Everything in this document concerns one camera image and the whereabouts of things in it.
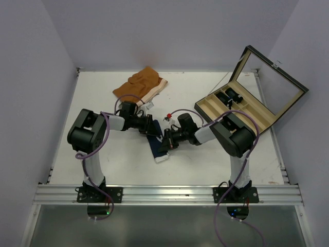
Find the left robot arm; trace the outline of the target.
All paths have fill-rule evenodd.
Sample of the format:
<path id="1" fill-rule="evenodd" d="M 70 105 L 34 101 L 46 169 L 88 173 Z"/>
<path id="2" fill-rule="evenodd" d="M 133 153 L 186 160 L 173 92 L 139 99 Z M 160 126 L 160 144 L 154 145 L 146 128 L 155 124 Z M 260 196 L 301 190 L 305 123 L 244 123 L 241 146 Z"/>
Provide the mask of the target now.
<path id="1" fill-rule="evenodd" d="M 160 136 L 152 116 L 145 113 L 139 116 L 137 104 L 130 101 L 122 103 L 118 115 L 82 109 L 68 132 L 67 142 L 77 151 L 76 159 L 82 163 L 83 185 L 90 187 L 88 195 L 95 202 L 103 201 L 107 195 L 98 152 L 108 140 L 110 130 L 130 128 L 146 136 Z"/>

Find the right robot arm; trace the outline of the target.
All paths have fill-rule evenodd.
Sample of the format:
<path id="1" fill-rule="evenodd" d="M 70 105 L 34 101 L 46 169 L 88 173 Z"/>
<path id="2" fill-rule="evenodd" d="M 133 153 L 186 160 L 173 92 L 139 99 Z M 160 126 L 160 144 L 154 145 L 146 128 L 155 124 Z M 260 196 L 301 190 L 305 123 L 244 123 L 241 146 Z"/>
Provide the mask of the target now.
<path id="1" fill-rule="evenodd" d="M 249 157 L 260 137 L 257 123 L 242 111 L 231 110 L 204 127 L 198 127 L 188 113 L 179 115 L 176 129 L 164 130 L 160 152 L 176 149 L 180 142 L 200 146 L 217 140 L 230 156 L 231 176 L 229 196 L 235 202 L 247 197 L 252 186 L 249 174 Z"/>

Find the navy blue underwear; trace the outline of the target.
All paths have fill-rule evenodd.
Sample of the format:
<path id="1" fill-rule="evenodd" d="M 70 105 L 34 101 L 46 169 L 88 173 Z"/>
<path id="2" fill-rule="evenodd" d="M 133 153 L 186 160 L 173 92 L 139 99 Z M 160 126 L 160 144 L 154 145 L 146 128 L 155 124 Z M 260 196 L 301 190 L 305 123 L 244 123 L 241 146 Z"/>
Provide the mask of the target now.
<path id="1" fill-rule="evenodd" d="M 155 163 L 159 164 L 163 161 L 166 161 L 169 159 L 169 154 L 167 151 L 159 151 L 161 145 L 162 145 L 162 139 L 163 139 L 163 133 L 161 126 L 158 122 L 158 120 L 153 120 L 154 126 L 158 132 L 158 136 L 150 136 L 147 135 L 147 139 L 152 151 L 152 155 L 154 157 Z"/>

